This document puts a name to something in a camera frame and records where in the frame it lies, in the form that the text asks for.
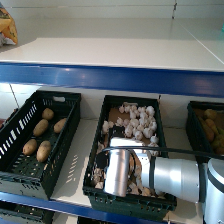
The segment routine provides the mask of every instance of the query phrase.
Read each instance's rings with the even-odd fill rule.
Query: blue shelf edge
[[[224,72],[0,62],[0,83],[224,97]]]
[[[0,192],[0,200],[11,202],[15,204],[22,204],[31,207],[38,207],[42,209],[47,209],[55,212],[66,213],[70,215],[82,216],[86,218],[92,218],[96,220],[102,220],[112,223],[121,223],[121,224],[164,224],[167,222],[157,222],[145,219],[139,219],[132,216],[119,215],[114,213],[108,213],[103,211],[94,210],[90,207],[84,207],[64,202],[58,202],[54,200],[43,200],[38,198],[32,198],[23,195],[15,195]]]

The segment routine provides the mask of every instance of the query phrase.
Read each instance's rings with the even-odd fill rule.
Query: potato
[[[212,109],[205,110],[204,119],[215,120],[216,117],[217,117],[217,112],[215,110],[212,110]]]
[[[209,142],[212,142],[215,137],[214,131],[206,124],[206,122],[201,117],[198,117],[198,119],[201,123],[201,126],[202,126],[204,132],[205,132],[206,138],[208,139]]]
[[[64,124],[66,122],[67,118],[61,119],[60,121],[58,121],[55,125],[54,125],[54,132],[55,133],[60,133],[62,128],[64,127]]]
[[[42,118],[48,121],[51,120],[53,117],[54,117],[54,111],[49,108],[46,108],[42,113]]]
[[[26,156],[31,155],[37,149],[37,141],[35,139],[30,139],[24,146],[23,146],[23,154]]]
[[[34,128],[33,135],[38,137],[41,136],[48,128],[48,121],[46,119],[42,119]]]
[[[44,162],[51,152],[51,143],[49,141],[43,141],[37,150],[37,161]]]

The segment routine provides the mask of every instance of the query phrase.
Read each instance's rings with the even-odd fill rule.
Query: shelf
[[[17,20],[18,46],[0,49],[0,82],[222,98],[222,24],[222,19]]]
[[[45,208],[70,215],[101,219],[103,221],[109,222],[117,222],[119,220],[119,223],[157,223],[135,217],[93,210],[91,208],[88,197],[83,195],[82,184],[84,173],[88,163],[88,157],[92,147],[97,123],[98,121],[96,120],[81,119],[77,132],[73,138],[70,150],[60,172],[59,180],[56,184],[51,200],[46,201],[3,192],[0,192],[0,200]],[[167,147],[191,150],[184,129],[164,128],[164,134]],[[181,158],[180,155],[177,157],[177,155],[174,153],[170,153],[169,156],[170,158]],[[187,157],[182,155],[182,158],[187,158],[190,160],[194,159],[194,157],[190,155]],[[174,223],[203,223],[201,204],[194,204],[183,200],[178,200],[176,210],[173,212],[168,212],[164,220],[168,219]]]

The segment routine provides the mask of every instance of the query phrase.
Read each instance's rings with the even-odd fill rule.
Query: white shelf
[[[81,119],[51,199],[91,207],[88,197],[83,195],[82,185],[97,123],[95,120]],[[191,150],[184,129],[164,128],[164,134],[167,147]],[[170,153],[169,157],[194,160],[192,155],[186,156],[184,154]],[[200,203],[194,204],[179,199],[177,203],[176,210],[168,212],[164,220],[170,220],[174,223],[203,223]],[[64,217],[64,214],[58,215],[55,224],[59,223],[57,220],[64,219]],[[72,217],[68,218],[66,224],[70,224],[71,220]]]
[[[19,44],[2,47],[0,62],[224,71],[224,37],[212,25],[222,19],[197,21],[17,19]],[[208,34],[203,44],[194,31]]]

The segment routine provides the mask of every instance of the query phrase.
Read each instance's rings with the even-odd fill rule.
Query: produce crate
[[[0,217],[21,224],[51,224],[54,212],[0,201]]]
[[[84,218],[84,217],[79,216],[77,224],[113,224],[113,223],[90,219],[90,218]]]
[[[80,94],[50,91],[36,91],[26,100],[0,131],[0,191],[49,199],[80,120],[80,101]],[[33,129],[45,108],[54,111],[54,118],[42,136],[34,137]],[[60,134],[54,133],[54,124],[65,117]],[[37,161],[36,152],[22,153],[31,138],[38,146],[50,141],[51,153],[45,162]]]
[[[194,151],[214,153],[209,141],[205,136],[205,132],[203,131],[197,116],[198,115],[202,116],[203,112],[207,109],[213,109],[222,112],[224,110],[224,104],[190,101],[187,109],[188,109],[188,118],[186,124],[186,132],[192,149]],[[223,116],[222,117],[223,122],[222,120],[220,120],[220,118],[218,118],[215,120],[215,123],[218,125],[222,125],[223,127],[224,113],[222,116]],[[198,163],[207,163],[209,159],[206,157],[196,156],[196,160]]]
[[[84,176],[83,192],[89,197],[92,208],[96,210],[118,213],[143,219],[162,221],[166,213],[176,207],[176,198],[173,195],[165,194],[165,199],[145,197],[140,195],[127,194],[126,197],[117,197],[105,193],[103,189],[91,187],[91,177],[94,169],[94,161],[98,148],[98,141],[102,141],[102,125],[104,120],[108,121],[111,108],[119,107],[124,102],[137,103],[139,107],[153,106],[157,122],[156,134],[159,136],[160,147],[166,147],[160,117],[159,105],[156,99],[145,99],[135,97],[105,96],[101,114],[96,130],[94,142],[89,156],[88,166]],[[168,153],[162,153],[162,157],[168,158]]]

